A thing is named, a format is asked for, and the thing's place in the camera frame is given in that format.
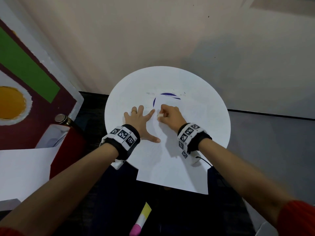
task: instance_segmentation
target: black cable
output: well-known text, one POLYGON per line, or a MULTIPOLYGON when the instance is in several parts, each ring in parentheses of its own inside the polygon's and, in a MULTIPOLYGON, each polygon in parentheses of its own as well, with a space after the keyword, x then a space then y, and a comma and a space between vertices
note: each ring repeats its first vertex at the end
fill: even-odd
POLYGON ((205 159, 201 158, 200 156, 196 156, 196 158, 200 158, 200 159, 204 160, 209 166, 213 167, 213 165, 211 165, 209 162, 207 162, 205 159))

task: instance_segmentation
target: right hand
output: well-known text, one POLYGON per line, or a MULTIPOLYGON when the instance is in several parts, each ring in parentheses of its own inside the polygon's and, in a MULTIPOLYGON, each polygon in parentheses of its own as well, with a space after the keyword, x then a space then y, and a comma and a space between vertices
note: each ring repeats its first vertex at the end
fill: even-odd
POLYGON ((187 123, 180 113, 178 107, 162 104, 160 113, 163 113, 163 117, 159 117, 158 121, 165 123, 173 131, 175 131, 176 134, 178 134, 180 127, 187 123))

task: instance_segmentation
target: white round table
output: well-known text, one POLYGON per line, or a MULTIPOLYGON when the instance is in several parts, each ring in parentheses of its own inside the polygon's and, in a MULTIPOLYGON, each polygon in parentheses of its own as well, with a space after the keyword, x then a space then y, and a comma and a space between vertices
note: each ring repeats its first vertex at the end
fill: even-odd
MULTIPOLYGON (((206 81, 193 73, 174 67, 148 67, 124 77, 114 87, 106 103, 107 132, 124 124, 124 112, 131 112, 133 106, 143 105, 144 114, 147 114, 153 108, 156 95, 162 93, 172 93, 183 101, 191 99, 201 104, 205 109, 204 114, 196 117, 193 122, 204 128, 215 142, 227 147, 231 123, 223 100, 206 81)), ((157 121, 153 117, 147 122, 149 132, 153 129, 150 127, 152 122, 157 121)), ((135 148, 128 162, 139 169, 137 180, 202 194, 208 193, 205 185, 207 185, 206 170, 209 165, 201 160, 197 166, 188 166, 182 160, 180 151, 178 151, 178 156, 169 157, 165 156, 165 153, 159 153, 159 155, 159 150, 157 143, 149 141, 141 141, 135 148)))

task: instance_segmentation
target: red sleeve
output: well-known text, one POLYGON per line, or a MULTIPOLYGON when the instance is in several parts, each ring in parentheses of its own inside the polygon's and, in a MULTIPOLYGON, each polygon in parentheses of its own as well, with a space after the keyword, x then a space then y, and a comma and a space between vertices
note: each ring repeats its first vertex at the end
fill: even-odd
POLYGON ((0 227, 0 236, 24 236, 24 235, 15 229, 0 227))
POLYGON ((280 211, 277 230, 279 236, 314 236, 315 207, 302 201, 290 201, 280 211))

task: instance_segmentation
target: white paper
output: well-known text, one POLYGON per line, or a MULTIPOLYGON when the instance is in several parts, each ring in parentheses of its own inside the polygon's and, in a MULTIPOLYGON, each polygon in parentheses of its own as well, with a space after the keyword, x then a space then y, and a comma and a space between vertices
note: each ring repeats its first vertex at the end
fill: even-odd
POLYGON ((17 198, 22 202, 49 181, 50 165, 60 146, 0 151, 0 201, 17 198))
POLYGON ((161 143, 141 141, 129 157, 128 162, 139 169, 137 180, 157 185, 208 194, 207 163, 199 161, 194 165, 185 160, 178 146, 177 133, 167 125, 159 123, 157 114, 161 104, 178 107, 189 122, 200 122, 205 117, 206 107, 191 99, 175 99, 157 95, 155 113, 147 122, 148 132, 161 139, 161 143))

